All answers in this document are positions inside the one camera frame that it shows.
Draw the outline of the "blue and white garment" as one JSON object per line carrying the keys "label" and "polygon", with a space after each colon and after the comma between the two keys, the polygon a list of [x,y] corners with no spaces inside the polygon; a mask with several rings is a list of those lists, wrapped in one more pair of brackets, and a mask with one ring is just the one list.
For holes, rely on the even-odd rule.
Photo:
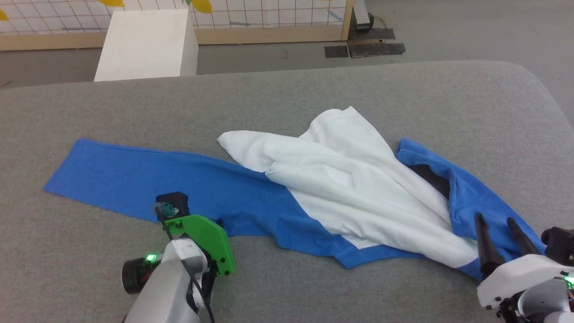
{"label": "blue and white garment", "polygon": [[353,107],[319,114],[298,137],[227,131],[218,142],[233,163],[80,139],[44,189],[146,221],[157,220],[153,198],[182,192],[230,236],[271,236],[347,269],[427,258],[480,280],[478,213],[504,261],[521,256],[508,218],[546,248],[475,176],[407,138],[394,152]]}

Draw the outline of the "white box pedestal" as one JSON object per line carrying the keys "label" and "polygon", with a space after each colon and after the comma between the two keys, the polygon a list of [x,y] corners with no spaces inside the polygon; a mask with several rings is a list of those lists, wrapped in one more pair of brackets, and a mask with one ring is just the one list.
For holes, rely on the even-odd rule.
{"label": "white box pedestal", "polygon": [[198,55],[188,10],[114,12],[94,80],[191,76]]}

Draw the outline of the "wooden framed grid panel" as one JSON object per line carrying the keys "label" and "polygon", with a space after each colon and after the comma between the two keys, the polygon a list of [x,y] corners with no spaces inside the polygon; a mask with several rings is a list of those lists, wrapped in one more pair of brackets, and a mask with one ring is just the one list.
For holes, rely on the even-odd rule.
{"label": "wooden framed grid panel", "polygon": [[199,45],[345,41],[353,0],[209,0],[213,14],[188,0],[0,0],[0,51],[101,48],[114,12],[188,10]]}

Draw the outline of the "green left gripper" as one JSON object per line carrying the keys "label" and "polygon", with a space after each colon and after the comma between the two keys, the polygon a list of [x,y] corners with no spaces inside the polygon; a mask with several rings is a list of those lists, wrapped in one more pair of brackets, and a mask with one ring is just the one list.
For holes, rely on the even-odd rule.
{"label": "green left gripper", "polygon": [[208,266],[217,268],[217,276],[235,273],[235,259],[227,232],[216,222],[201,215],[187,215],[165,221],[174,237],[186,235],[203,252]]}

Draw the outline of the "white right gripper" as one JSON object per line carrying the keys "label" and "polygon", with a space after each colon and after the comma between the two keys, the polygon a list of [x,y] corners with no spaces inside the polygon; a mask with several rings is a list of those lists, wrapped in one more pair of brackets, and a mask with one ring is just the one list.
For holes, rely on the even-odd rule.
{"label": "white right gripper", "polygon": [[500,307],[503,300],[518,294],[518,311],[569,311],[568,285],[564,277],[574,266],[564,266],[541,255],[532,240],[532,229],[522,219],[507,219],[513,249],[506,263],[498,252],[482,213],[475,215],[480,272],[488,276],[478,286],[482,307]]}

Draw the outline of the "large black floor mat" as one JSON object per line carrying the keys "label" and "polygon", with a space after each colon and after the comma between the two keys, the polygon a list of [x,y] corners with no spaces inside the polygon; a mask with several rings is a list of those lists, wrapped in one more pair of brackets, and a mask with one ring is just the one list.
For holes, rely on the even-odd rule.
{"label": "large black floor mat", "polygon": [[393,28],[373,27],[369,30],[350,30],[347,47],[352,58],[402,55],[406,52],[404,43],[396,40]]}

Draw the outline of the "grey black stand foot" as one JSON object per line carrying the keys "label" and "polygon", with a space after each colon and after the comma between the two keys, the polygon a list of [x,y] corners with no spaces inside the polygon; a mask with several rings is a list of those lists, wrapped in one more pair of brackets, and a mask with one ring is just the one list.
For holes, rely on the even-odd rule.
{"label": "grey black stand foot", "polygon": [[374,26],[374,16],[367,11],[365,0],[353,0],[355,29],[361,33],[369,32]]}

